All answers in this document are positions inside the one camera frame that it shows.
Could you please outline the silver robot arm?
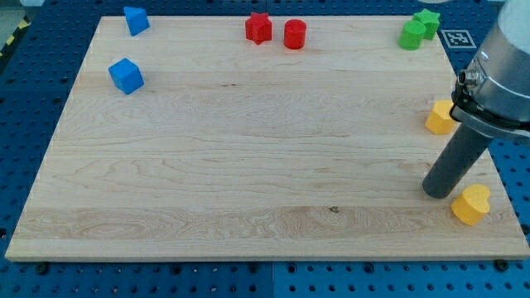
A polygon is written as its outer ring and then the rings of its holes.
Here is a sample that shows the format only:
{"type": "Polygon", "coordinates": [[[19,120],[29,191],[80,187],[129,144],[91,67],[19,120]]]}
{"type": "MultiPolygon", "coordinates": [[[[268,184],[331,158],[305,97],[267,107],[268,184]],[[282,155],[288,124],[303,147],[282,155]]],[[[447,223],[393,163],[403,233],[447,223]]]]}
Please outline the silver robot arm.
{"type": "Polygon", "coordinates": [[[508,0],[473,60],[461,70],[450,115],[454,137],[529,145],[529,0],[508,0]]]}

